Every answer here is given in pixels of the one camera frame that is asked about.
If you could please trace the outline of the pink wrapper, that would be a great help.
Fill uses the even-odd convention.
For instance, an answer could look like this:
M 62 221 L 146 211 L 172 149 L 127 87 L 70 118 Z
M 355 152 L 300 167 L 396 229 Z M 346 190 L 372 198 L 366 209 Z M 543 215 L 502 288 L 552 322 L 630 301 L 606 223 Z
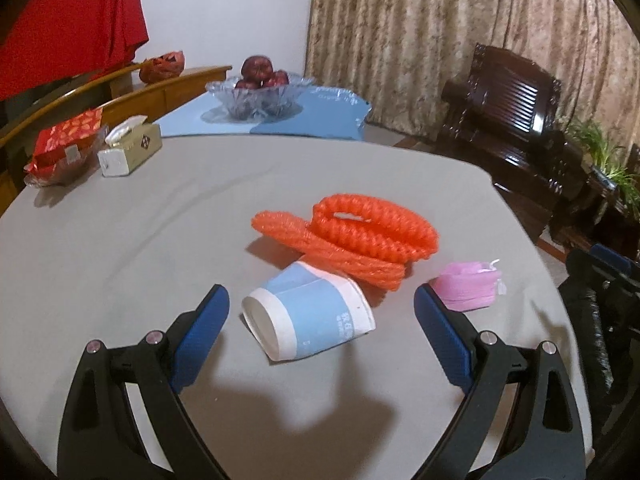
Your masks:
M 432 289 L 450 311 L 488 308 L 498 296 L 506 294 L 498 263 L 499 259 L 449 263 L 439 276 L 431 280 Z

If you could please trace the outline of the light blue paper cup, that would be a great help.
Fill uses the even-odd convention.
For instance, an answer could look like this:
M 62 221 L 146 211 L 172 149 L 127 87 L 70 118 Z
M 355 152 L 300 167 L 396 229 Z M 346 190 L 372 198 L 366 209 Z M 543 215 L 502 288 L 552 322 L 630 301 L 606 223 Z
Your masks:
M 373 332 L 360 286 L 298 260 L 242 300 L 245 323 L 272 362 L 306 359 Z

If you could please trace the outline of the thick orange foam net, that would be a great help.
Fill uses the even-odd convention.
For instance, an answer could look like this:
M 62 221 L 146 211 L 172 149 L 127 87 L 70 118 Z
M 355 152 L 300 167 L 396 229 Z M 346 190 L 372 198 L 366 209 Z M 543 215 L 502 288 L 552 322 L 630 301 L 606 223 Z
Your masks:
M 361 194 L 334 194 L 312 207 L 310 230 L 338 248 L 390 263 L 428 259 L 439 234 L 420 214 Z

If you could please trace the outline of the black lined trash bin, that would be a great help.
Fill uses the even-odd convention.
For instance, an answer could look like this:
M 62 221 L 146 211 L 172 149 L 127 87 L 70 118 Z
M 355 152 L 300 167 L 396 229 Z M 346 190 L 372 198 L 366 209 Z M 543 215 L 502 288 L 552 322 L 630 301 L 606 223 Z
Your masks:
M 559 286 L 572 324 L 582 376 L 592 408 L 608 405 L 614 376 L 608 358 L 598 303 L 602 285 L 610 277 L 589 252 L 572 250 L 565 260 L 567 278 Z

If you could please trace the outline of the dark wooden side table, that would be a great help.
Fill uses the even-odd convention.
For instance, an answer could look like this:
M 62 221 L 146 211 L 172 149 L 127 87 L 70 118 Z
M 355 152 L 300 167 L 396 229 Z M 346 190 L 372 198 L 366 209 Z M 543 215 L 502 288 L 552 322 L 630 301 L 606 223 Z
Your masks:
M 573 198 L 558 201 L 549 230 L 552 240 L 564 247 L 600 244 L 631 260 L 639 258 L 639 220 L 619 192 L 594 177 L 585 180 Z

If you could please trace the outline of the potted green plant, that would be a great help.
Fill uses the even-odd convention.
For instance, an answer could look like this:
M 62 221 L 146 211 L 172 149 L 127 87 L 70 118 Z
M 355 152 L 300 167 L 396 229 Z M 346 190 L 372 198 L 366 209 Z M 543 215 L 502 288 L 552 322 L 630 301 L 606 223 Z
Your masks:
M 590 174 L 634 215 L 639 214 L 639 169 L 623 161 L 624 148 L 617 145 L 594 119 L 571 119 L 565 133 L 587 155 Z

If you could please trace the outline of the red gift packet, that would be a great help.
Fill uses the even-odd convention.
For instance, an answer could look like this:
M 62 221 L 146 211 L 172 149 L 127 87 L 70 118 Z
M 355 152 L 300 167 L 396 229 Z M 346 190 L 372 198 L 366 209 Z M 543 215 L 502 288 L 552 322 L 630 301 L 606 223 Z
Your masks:
M 70 119 L 45 128 L 37 136 L 32 158 L 38 166 L 51 166 L 76 142 L 86 148 L 102 127 L 102 108 L 86 110 Z

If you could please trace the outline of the tissue box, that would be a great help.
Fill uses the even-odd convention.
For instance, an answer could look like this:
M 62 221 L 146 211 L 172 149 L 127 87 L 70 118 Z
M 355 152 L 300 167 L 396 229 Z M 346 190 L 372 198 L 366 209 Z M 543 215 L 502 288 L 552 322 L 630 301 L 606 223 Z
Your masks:
M 129 176 L 162 148 L 160 126 L 147 119 L 144 115 L 131 116 L 106 136 L 104 148 L 98 151 L 104 178 Z

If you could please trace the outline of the floral beige curtain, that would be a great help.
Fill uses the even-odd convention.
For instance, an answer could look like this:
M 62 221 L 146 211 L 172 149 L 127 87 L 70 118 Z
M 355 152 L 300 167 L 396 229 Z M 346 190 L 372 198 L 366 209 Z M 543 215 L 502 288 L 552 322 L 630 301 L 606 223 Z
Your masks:
M 561 81 L 559 114 L 639 140 L 639 43 L 614 0 L 312 0 L 306 73 L 370 102 L 385 128 L 431 138 L 440 94 L 478 44 L 512 51 Z

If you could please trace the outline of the blue tablecloth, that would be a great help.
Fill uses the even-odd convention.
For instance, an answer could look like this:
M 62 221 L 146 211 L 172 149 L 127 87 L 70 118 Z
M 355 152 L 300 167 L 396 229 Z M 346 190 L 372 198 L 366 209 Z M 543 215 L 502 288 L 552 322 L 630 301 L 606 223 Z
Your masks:
M 298 97 L 288 114 L 280 117 L 234 119 L 217 98 L 203 93 L 156 123 L 164 138 L 276 134 L 360 141 L 370 111 L 371 104 L 355 92 L 312 86 Z

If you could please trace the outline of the glass fruit bowl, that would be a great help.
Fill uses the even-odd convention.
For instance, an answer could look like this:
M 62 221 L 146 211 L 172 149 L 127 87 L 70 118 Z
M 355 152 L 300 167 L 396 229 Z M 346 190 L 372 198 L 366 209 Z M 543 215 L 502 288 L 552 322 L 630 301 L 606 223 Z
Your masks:
M 314 83 L 314 78 L 297 74 L 289 74 L 288 79 L 283 86 L 241 89 L 236 86 L 240 78 L 232 77 L 209 81 L 205 89 L 233 119 L 280 118 L 300 111 L 297 100 Z

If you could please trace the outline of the red apples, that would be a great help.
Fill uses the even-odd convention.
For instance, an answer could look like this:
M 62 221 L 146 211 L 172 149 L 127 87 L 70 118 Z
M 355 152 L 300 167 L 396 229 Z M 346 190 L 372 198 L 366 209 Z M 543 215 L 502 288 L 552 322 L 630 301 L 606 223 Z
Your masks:
M 257 90 L 276 88 L 290 83 L 285 70 L 275 70 L 270 58 L 265 55 L 252 55 L 241 67 L 242 78 L 235 84 L 237 89 Z

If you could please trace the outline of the red cloth cover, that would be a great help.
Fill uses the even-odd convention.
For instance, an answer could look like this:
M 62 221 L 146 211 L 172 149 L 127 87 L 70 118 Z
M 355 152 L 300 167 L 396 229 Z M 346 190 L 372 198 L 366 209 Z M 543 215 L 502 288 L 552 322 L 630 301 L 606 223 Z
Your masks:
M 29 0 L 1 40 L 1 97 L 121 68 L 148 41 L 141 0 Z

